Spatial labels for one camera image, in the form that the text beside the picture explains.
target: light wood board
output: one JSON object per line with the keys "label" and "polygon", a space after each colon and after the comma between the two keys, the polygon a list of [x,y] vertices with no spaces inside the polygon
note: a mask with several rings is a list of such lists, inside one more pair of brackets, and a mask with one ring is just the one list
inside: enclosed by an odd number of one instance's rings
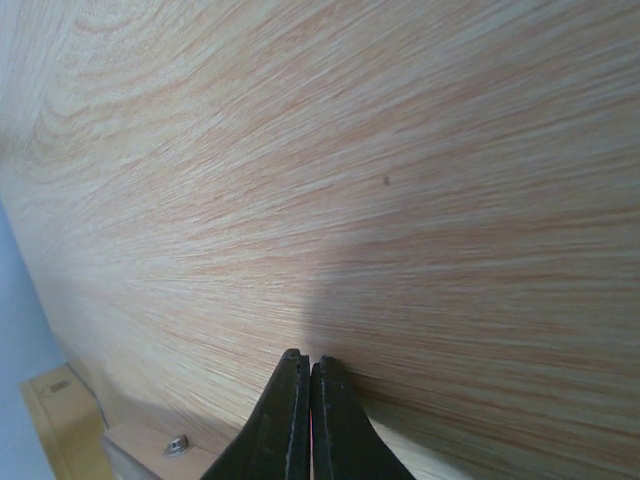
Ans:
{"label": "light wood board", "polygon": [[146,425],[121,423],[109,429],[102,445],[114,471],[124,480],[200,480],[217,459],[198,447],[165,457],[171,435]]}
{"label": "light wood board", "polygon": [[422,478],[638,476],[640,3],[0,9],[0,195],[110,424],[219,453],[299,347]]}
{"label": "light wood board", "polygon": [[57,480],[113,480],[100,444],[100,409],[68,365],[21,383],[20,390]]}

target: metal screw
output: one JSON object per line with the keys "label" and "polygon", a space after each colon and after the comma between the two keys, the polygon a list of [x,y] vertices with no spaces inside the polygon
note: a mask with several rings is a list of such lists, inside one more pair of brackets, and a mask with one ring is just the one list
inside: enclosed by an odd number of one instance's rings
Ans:
{"label": "metal screw", "polygon": [[167,448],[164,449],[164,453],[162,455],[167,458],[177,457],[178,455],[182,455],[190,448],[191,445],[189,445],[189,439],[187,438],[187,436],[180,435],[171,439],[169,445],[167,445]]}

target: light blue background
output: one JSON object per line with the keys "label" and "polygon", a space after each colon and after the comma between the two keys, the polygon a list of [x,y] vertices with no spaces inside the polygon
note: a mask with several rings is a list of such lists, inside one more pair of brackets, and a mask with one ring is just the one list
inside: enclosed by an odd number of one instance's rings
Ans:
{"label": "light blue background", "polygon": [[62,363],[0,204],[0,479],[54,478],[18,384]]}

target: wooden edge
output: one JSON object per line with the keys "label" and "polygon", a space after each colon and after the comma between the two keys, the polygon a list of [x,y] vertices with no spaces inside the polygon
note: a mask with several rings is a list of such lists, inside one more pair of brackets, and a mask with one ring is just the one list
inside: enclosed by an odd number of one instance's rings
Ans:
{"label": "wooden edge", "polygon": [[98,397],[96,396],[96,394],[89,387],[89,384],[85,381],[84,377],[80,375],[80,372],[73,365],[71,365],[71,363],[64,362],[64,366],[66,366],[69,369],[69,371],[73,375],[75,375],[75,377],[80,382],[80,384],[87,390],[87,392],[89,392],[89,395],[93,397],[93,400],[96,402],[96,405],[98,407],[98,413],[100,413],[100,418],[102,419],[102,425],[104,426],[104,429],[107,430],[109,428],[109,424],[107,423],[107,417],[104,414],[104,410],[102,409],[102,404],[100,403],[100,400],[98,400]]}
{"label": "wooden edge", "polygon": [[62,449],[58,444],[57,437],[53,431],[53,426],[45,412],[44,408],[40,404],[38,399],[38,393],[33,386],[31,380],[20,384],[20,391],[24,403],[27,405],[29,414],[31,415],[31,421],[36,429],[38,437],[40,438],[40,444],[44,450],[51,470],[58,480],[71,480],[71,471],[69,465],[65,461]]}
{"label": "wooden edge", "polygon": [[218,457],[194,446],[166,458],[163,452],[170,441],[171,435],[134,423],[117,425],[102,436],[113,470],[127,480],[200,480]]}

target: wooden surface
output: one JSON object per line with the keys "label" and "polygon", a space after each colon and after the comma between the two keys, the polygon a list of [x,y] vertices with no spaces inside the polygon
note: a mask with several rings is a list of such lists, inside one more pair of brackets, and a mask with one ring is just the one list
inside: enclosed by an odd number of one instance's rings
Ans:
{"label": "wooden surface", "polygon": [[640,3],[0,8],[0,194],[112,425],[219,453],[296,346],[422,478],[640,475]]}
{"label": "wooden surface", "polygon": [[102,444],[124,480],[200,480],[217,455],[191,447],[167,458],[163,452],[171,439],[146,425],[121,423],[105,432]]}
{"label": "wooden surface", "polygon": [[100,444],[100,408],[68,365],[21,383],[20,390],[57,480],[113,480]]}

